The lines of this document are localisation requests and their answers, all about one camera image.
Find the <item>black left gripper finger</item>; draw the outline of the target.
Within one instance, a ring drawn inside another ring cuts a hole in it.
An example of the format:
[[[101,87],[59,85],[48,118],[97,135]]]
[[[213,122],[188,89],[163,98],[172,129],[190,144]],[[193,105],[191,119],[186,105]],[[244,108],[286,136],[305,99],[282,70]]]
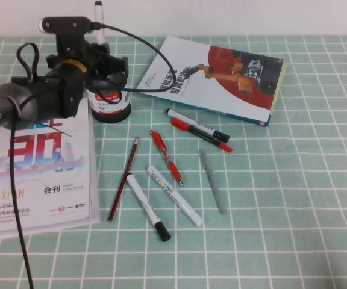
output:
[[[103,45],[97,44],[97,43],[91,43],[90,44],[90,50],[92,52],[92,54],[96,57],[107,57],[109,56],[109,50],[108,50],[108,46],[106,43],[104,43]]]
[[[126,82],[128,78],[128,58],[117,58],[112,55],[100,56],[96,67],[98,79],[108,78],[117,82]]]

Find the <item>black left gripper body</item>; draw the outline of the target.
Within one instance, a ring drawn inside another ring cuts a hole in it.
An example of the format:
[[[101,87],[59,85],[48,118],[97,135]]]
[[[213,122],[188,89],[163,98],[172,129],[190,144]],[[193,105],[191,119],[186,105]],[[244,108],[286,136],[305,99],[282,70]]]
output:
[[[99,52],[91,44],[57,46],[57,55],[47,57],[49,79],[85,79],[99,63]]]

